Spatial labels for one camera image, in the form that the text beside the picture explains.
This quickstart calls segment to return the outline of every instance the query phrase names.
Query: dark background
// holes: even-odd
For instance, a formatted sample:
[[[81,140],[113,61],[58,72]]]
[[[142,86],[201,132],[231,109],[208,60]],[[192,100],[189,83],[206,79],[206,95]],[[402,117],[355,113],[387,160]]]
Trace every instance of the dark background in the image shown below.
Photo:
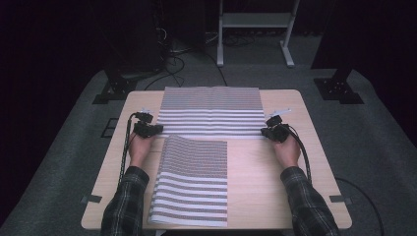
[[[226,10],[235,11],[291,6],[286,0],[226,2]],[[206,9],[205,28],[217,30],[218,1],[200,4]],[[301,1],[294,33],[323,32],[312,67],[336,68],[353,61],[416,144],[417,26],[410,6],[393,0]],[[112,50],[89,1],[1,1],[0,30],[2,224]]]

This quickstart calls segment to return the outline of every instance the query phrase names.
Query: striped pattern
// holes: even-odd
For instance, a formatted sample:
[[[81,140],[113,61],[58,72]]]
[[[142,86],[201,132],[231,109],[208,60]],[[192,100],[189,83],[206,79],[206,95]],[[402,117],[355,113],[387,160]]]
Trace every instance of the striped pattern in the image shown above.
[[[262,139],[257,88],[165,88],[157,124],[163,137]]]
[[[165,140],[149,221],[227,226],[227,142]]]

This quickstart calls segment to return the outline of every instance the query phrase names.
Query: plaid sleeve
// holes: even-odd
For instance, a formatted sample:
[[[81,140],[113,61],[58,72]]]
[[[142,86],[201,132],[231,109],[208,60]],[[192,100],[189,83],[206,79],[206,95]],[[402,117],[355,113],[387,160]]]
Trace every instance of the plaid sleeve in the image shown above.
[[[144,193],[148,181],[144,170],[133,166],[126,170],[104,211],[101,235],[142,235]]]
[[[286,168],[281,180],[287,191],[295,235],[339,235],[328,205],[302,169]]]

